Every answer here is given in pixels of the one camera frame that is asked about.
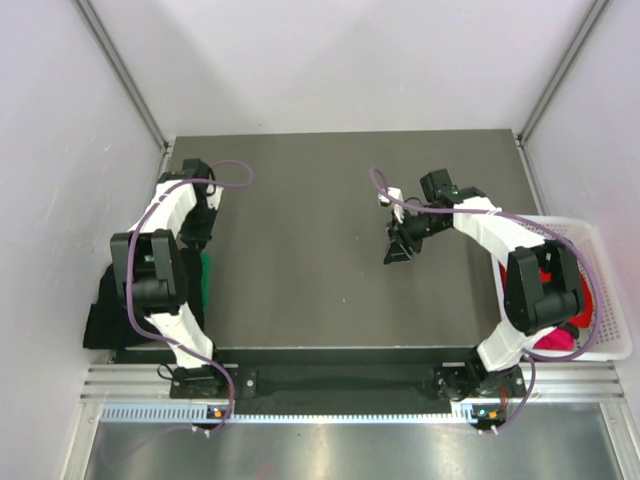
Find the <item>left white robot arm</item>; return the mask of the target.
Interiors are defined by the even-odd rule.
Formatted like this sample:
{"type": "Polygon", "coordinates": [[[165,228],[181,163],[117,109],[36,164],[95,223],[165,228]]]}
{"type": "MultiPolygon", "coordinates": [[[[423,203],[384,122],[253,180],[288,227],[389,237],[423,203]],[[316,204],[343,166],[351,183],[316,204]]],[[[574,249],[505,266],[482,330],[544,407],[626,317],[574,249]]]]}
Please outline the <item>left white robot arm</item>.
{"type": "Polygon", "coordinates": [[[138,222],[110,240],[116,292],[131,325],[175,356],[167,375],[173,398],[228,393],[227,374],[213,363],[215,344],[197,320],[201,311],[189,304],[201,284],[190,280],[182,258],[184,252],[199,256],[211,240],[223,191],[209,165],[187,159],[181,170],[160,177],[138,222]]]}

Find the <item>black t-shirt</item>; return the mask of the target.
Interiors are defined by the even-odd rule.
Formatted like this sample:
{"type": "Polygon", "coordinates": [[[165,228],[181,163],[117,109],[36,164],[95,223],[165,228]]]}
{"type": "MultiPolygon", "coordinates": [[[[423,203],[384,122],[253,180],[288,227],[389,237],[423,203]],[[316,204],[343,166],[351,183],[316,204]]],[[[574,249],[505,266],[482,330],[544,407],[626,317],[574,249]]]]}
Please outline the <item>black t-shirt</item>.
{"type": "MultiPolygon", "coordinates": [[[[204,329],[201,253],[182,248],[180,254],[189,281],[188,304],[197,324],[204,329]]],[[[149,338],[140,335],[131,326],[126,309],[118,299],[113,265],[109,264],[100,279],[97,300],[91,304],[88,313],[83,347],[91,350],[119,350],[149,341],[149,338]]]]}

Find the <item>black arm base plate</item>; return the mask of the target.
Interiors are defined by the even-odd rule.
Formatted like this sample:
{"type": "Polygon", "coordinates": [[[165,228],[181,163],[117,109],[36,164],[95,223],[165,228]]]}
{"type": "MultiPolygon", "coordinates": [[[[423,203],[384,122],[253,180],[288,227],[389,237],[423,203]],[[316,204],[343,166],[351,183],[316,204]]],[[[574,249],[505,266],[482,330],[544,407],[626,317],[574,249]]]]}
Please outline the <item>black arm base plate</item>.
{"type": "Polygon", "coordinates": [[[426,399],[524,395],[519,366],[487,372],[473,348],[218,349],[238,399],[274,394],[406,393],[426,399]]]}

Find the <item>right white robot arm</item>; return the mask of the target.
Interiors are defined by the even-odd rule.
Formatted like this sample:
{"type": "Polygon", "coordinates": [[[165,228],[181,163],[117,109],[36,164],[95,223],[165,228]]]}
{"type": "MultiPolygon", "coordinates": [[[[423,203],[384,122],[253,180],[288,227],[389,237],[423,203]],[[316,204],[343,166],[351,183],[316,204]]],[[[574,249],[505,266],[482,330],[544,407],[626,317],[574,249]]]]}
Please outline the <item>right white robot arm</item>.
{"type": "Polygon", "coordinates": [[[425,201],[420,205],[407,202],[379,169],[370,175],[379,203],[393,209],[386,226],[385,264],[412,260],[424,239],[454,229],[474,240],[505,271],[503,318],[472,349],[461,370],[438,380],[454,400],[498,390],[525,351],[584,311],[582,275],[570,242],[503,212],[476,187],[458,187],[445,169],[421,178],[425,201]]]}

